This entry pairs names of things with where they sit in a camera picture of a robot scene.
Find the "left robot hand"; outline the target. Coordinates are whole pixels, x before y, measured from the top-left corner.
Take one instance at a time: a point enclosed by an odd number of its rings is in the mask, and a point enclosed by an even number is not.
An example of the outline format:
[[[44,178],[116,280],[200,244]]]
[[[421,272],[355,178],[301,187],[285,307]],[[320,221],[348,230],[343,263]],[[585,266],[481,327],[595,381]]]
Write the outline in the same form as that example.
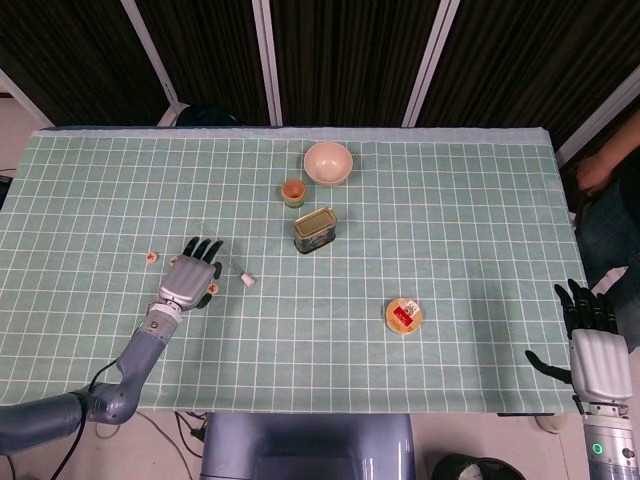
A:
[[[223,244],[222,240],[191,238],[163,277],[158,297],[183,312],[204,308],[212,298],[209,284],[222,273],[222,264],[215,257]]]

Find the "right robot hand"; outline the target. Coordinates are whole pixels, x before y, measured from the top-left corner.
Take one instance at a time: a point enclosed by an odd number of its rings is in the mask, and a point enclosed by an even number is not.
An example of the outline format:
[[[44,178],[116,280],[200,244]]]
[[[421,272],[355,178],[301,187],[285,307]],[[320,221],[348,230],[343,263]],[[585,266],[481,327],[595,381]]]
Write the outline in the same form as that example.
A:
[[[562,308],[570,364],[567,368],[543,362],[535,352],[525,356],[531,366],[573,388],[583,403],[622,404],[633,396],[626,340],[619,333],[611,302],[570,279],[554,291]]]

